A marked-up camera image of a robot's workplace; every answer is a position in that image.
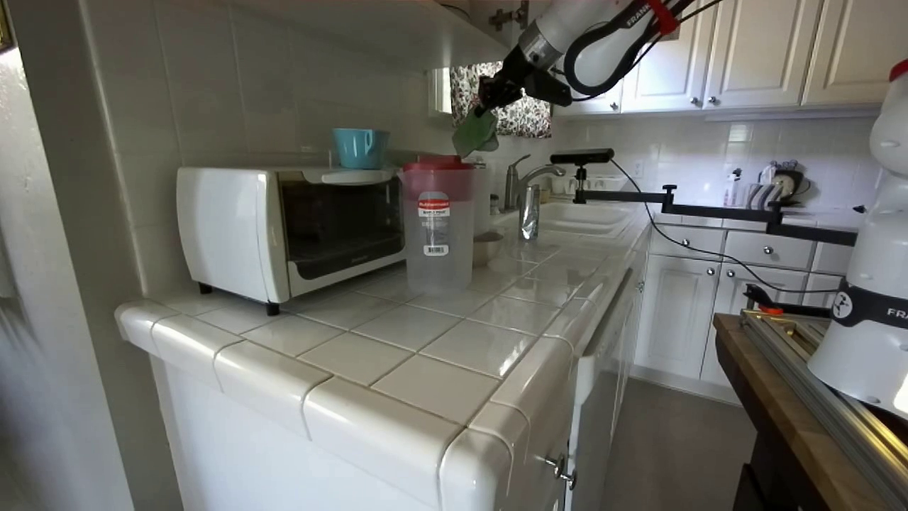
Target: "toaster oven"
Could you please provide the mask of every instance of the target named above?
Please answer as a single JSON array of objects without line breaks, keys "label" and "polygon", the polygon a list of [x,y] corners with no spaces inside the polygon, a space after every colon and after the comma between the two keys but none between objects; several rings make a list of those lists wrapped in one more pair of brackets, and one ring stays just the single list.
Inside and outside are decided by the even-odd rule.
[{"label": "toaster oven", "polygon": [[178,168],[178,241],[198,289],[243,296],[278,316],[295,296],[402,261],[396,174],[335,185],[322,175]]}]

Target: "white tile countertop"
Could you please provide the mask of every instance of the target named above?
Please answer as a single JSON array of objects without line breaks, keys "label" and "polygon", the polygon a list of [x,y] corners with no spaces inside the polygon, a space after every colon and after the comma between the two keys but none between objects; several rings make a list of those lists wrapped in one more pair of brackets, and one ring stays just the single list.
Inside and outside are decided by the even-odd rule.
[{"label": "white tile countertop", "polygon": [[503,241],[466,296],[420,299],[392,268],[284,305],[233,296],[138,299],[121,339],[156,360],[297,431],[322,452],[442,503],[440,472],[532,422],[545,383],[568,374],[640,251],[643,215],[600,234],[541,226]]}]

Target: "teal cup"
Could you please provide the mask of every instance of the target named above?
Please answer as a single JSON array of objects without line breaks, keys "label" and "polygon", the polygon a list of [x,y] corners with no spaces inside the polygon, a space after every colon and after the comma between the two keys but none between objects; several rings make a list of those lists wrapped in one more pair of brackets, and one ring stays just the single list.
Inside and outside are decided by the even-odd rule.
[{"label": "teal cup", "polygon": [[376,171],[385,160],[388,134],[368,127],[335,127],[335,154],[341,168]]}]

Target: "clear plastic cup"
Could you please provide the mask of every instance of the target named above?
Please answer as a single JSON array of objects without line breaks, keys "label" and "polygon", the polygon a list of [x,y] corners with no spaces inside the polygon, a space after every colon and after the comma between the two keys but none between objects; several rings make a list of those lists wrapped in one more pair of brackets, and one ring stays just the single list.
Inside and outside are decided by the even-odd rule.
[{"label": "clear plastic cup", "polygon": [[474,168],[457,157],[416,160],[402,187],[409,289],[461,292],[474,276]]}]

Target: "sink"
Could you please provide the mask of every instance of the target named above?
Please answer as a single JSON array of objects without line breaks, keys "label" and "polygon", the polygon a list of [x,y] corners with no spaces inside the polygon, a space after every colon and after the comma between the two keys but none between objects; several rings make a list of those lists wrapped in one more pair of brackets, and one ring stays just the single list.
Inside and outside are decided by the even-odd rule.
[{"label": "sink", "polygon": [[538,204],[541,226],[561,231],[616,231],[627,218],[627,204],[569,204],[569,202],[548,202]]}]

